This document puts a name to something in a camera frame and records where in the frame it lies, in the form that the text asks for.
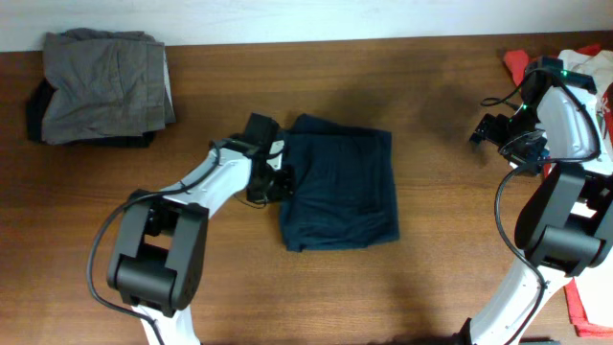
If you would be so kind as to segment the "navy blue shorts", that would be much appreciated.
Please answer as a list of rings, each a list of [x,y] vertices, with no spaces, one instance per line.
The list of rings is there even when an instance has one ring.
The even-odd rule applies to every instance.
[[[360,249],[399,239],[391,132],[303,114],[284,139],[293,192],[279,223],[288,251]]]

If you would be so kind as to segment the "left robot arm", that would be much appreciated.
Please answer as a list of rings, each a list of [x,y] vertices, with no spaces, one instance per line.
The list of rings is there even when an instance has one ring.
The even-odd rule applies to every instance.
[[[208,223],[238,193],[264,207],[291,194],[284,140],[273,119],[252,114],[245,130],[213,142],[205,160],[159,192],[135,191],[112,218],[121,225],[107,284],[118,311],[139,318],[151,344],[196,344],[191,302],[200,285]]]

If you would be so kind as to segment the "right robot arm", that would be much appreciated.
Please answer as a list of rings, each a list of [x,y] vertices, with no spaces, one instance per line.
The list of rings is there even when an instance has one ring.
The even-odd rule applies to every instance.
[[[456,333],[459,344],[518,344],[548,300],[612,251],[612,159],[596,111],[597,85],[556,57],[525,68],[512,116],[486,114],[469,138],[490,142],[514,165],[500,182],[494,216],[519,174],[545,175],[521,210],[514,236],[499,235],[515,259],[488,304]]]

